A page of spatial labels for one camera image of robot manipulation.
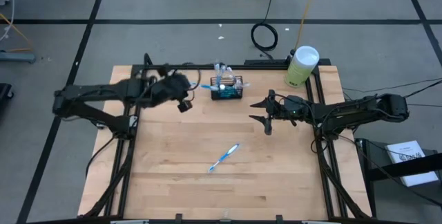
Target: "toothbrush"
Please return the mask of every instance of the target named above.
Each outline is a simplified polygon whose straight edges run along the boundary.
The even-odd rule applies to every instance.
[[[224,154],[214,165],[210,166],[209,168],[209,173],[211,173],[214,169],[215,166],[218,165],[220,162],[222,162],[224,159],[226,159],[230,154],[232,154],[238,147],[240,146],[240,144],[235,144],[232,148],[230,148],[230,150]]]

